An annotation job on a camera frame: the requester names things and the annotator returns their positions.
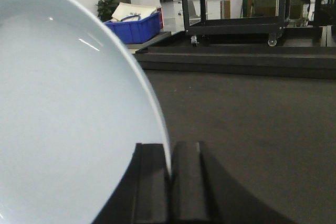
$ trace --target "gray floor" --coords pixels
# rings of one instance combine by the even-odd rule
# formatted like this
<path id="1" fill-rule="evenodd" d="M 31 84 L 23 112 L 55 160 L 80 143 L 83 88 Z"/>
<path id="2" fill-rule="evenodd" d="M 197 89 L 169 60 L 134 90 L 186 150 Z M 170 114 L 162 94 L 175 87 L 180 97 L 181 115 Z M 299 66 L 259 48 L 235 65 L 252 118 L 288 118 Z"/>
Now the gray floor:
<path id="1" fill-rule="evenodd" d="M 204 141 L 299 223 L 336 223 L 336 81 L 147 71 L 171 145 Z"/>

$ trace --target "white plate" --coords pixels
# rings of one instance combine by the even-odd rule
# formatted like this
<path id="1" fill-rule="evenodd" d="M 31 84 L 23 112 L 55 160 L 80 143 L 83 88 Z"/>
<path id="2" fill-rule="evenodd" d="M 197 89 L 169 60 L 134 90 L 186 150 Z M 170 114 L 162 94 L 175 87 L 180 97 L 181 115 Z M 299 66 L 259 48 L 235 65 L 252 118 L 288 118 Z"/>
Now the white plate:
<path id="1" fill-rule="evenodd" d="M 0 223 L 91 223 L 167 135 L 120 40 L 74 0 L 0 0 Z"/>

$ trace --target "blue plastic crate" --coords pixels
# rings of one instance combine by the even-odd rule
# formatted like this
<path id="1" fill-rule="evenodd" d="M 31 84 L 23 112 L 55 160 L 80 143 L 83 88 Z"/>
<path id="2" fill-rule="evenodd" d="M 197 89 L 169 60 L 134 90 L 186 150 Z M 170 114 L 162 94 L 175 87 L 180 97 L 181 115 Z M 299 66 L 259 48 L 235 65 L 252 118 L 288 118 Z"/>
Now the blue plastic crate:
<path id="1" fill-rule="evenodd" d="M 125 44 L 142 44 L 160 32 L 159 12 L 139 21 L 104 22 Z"/>

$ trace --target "black platform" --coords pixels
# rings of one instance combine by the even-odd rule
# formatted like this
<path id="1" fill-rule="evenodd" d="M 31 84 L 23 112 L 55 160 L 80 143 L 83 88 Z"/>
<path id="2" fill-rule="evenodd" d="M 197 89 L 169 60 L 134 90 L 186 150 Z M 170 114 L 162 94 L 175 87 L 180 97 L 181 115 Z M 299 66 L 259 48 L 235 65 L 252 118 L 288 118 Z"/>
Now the black platform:
<path id="1" fill-rule="evenodd" d="M 144 69 L 336 79 L 334 28 L 286 28 L 275 47 L 267 35 L 217 35 L 192 47 L 182 31 L 138 50 Z"/>

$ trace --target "black metal cart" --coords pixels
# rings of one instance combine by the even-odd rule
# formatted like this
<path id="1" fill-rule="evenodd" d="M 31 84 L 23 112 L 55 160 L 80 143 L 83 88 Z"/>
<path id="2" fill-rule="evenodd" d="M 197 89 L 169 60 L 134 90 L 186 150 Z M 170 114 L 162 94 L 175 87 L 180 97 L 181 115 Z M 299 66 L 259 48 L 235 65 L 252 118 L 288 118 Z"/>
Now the black metal cart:
<path id="1" fill-rule="evenodd" d="M 206 0 L 199 0 L 201 6 L 200 21 L 190 23 L 190 12 L 188 0 L 182 0 L 184 28 L 187 35 L 192 36 L 192 44 L 197 45 L 197 35 L 218 35 L 218 34 L 268 34 L 268 44 L 275 46 L 277 37 L 282 35 L 285 27 L 286 0 L 276 0 L 276 15 L 274 17 L 252 17 L 234 19 L 207 19 Z"/>

